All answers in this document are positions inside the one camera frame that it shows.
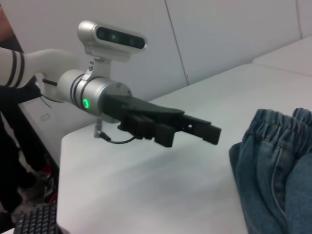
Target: person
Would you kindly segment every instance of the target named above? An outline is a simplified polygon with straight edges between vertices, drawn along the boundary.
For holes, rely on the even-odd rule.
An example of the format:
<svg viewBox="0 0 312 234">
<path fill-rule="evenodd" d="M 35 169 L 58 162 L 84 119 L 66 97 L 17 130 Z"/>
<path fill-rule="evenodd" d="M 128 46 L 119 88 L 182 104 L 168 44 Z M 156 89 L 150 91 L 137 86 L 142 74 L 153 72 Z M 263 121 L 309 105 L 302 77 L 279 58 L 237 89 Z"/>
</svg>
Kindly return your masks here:
<svg viewBox="0 0 312 234">
<path fill-rule="evenodd" d="M 0 6 L 0 47 L 22 52 L 8 19 Z M 36 147 L 39 139 L 23 115 L 18 104 L 40 97 L 39 88 L 32 80 L 21 89 L 0 87 L 0 111 L 14 130 L 16 139 L 27 163 L 40 171 L 46 165 L 45 158 Z M 34 173 L 28 172 L 19 161 L 19 149 L 7 134 L 0 117 L 0 202 L 12 215 L 13 221 L 21 213 L 33 209 L 34 199 L 43 197 L 44 183 Z"/>
</svg>

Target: black pants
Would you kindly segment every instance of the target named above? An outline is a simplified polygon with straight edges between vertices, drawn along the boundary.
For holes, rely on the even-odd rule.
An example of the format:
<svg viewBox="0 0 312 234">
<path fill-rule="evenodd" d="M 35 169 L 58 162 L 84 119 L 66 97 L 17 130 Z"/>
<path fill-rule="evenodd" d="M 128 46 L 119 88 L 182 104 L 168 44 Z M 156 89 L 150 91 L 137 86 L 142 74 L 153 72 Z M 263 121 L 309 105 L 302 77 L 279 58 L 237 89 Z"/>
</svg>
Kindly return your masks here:
<svg viewBox="0 0 312 234">
<path fill-rule="evenodd" d="M 0 87 L 0 111 L 14 130 L 14 134 L 24 152 L 25 159 L 35 170 L 45 165 L 45 159 L 38 153 L 39 139 L 20 110 L 18 103 L 40 96 L 34 82 L 22 89 L 12 90 Z M 8 211 L 13 211 L 21 202 L 17 188 L 28 188 L 36 178 L 27 173 L 19 162 L 19 150 L 7 134 L 0 121 L 0 201 Z"/>
</svg>

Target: black cable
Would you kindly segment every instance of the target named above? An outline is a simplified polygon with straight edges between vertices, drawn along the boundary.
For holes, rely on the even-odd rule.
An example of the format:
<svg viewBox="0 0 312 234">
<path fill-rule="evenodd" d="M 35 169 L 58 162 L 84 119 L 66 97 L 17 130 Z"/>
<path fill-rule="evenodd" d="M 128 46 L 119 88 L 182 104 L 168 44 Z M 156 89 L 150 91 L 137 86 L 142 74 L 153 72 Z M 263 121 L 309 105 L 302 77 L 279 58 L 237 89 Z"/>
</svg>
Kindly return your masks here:
<svg viewBox="0 0 312 234">
<path fill-rule="evenodd" d="M 48 107 L 50 107 L 50 108 L 52 109 L 52 107 L 51 107 L 48 103 L 46 103 L 46 101 L 45 101 L 45 100 L 43 100 L 43 98 L 42 98 L 42 97 L 40 97 L 40 99 L 43 101 L 43 103 L 44 103 L 44 104 L 46 104 Z"/>
<path fill-rule="evenodd" d="M 135 139 L 135 137 L 133 138 L 130 138 L 129 140 L 125 140 L 125 141 L 113 141 L 108 135 L 106 135 L 104 132 L 101 132 L 99 134 L 99 137 L 106 140 L 107 142 L 109 143 L 112 143 L 112 144 L 117 144 L 117 145 L 121 145 L 121 144 L 126 144 L 126 143 L 129 143 L 131 141 L 133 141 Z"/>
</svg>

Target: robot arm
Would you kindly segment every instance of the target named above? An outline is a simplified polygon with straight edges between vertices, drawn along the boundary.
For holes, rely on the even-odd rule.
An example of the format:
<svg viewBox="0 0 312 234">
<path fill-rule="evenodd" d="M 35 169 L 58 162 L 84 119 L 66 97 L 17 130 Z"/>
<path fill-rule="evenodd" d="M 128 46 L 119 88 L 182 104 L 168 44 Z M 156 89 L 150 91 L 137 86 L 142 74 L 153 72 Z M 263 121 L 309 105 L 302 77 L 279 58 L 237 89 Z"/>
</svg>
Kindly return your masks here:
<svg viewBox="0 0 312 234">
<path fill-rule="evenodd" d="M 85 52 L 94 57 L 86 72 L 78 70 L 79 60 L 63 50 L 42 50 L 21 54 L 0 49 L 0 85 L 23 87 L 33 75 L 43 73 L 41 93 L 53 101 L 67 101 L 97 116 L 94 137 L 109 142 L 101 131 L 102 120 L 118 123 L 119 129 L 136 139 L 155 139 L 171 147 L 175 132 L 183 131 L 218 144 L 221 129 L 210 122 L 184 114 L 184 111 L 151 104 L 132 96 L 123 83 L 110 79 L 111 61 L 127 61 L 147 47 L 146 38 L 96 21 L 83 21 L 78 37 Z"/>
</svg>

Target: camera lens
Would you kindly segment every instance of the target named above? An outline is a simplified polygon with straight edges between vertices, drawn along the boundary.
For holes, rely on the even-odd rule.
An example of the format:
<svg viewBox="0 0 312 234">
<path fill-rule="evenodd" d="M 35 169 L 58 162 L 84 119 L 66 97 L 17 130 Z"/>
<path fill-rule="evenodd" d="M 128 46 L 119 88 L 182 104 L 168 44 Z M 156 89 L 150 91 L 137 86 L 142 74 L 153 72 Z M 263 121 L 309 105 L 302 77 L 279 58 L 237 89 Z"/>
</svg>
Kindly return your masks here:
<svg viewBox="0 0 312 234">
<path fill-rule="evenodd" d="M 100 40 L 110 41 L 138 49 L 143 49 L 145 46 L 145 40 L 143 38 L 104 27 L 99 27 L 97 29 L 97 37 Z"/>
</svg>

